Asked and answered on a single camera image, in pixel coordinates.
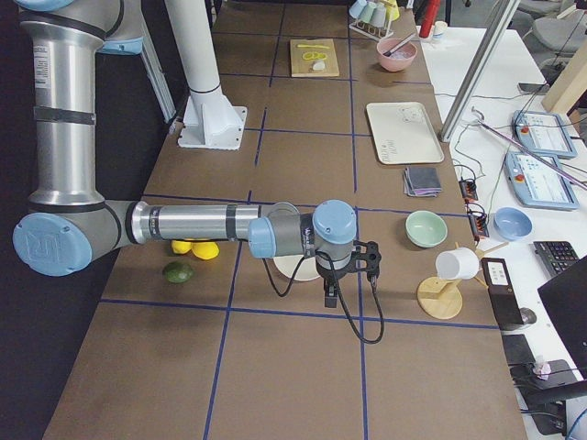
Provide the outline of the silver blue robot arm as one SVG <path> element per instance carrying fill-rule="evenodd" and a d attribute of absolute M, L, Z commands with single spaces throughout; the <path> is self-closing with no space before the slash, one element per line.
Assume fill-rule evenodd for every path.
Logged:
<path fill-rule="evenodd" d="M 258 259 L 314 259 L 325 304 L 342 302 L 339 282 L 380 274 L 375 242 L 356 238 L 354 209 L 339 200 L 303 214 L 289 203 L 150 205 L 108 201 L 94 174 L 94 62 L 97 53 L 150 53 L 138 1 L 21 1 L 33 42 L 39 186 L 16 225 L 14 248 L 33 270 L 65 276 L 106 253 L 155 240 L 245 241 Z"/>

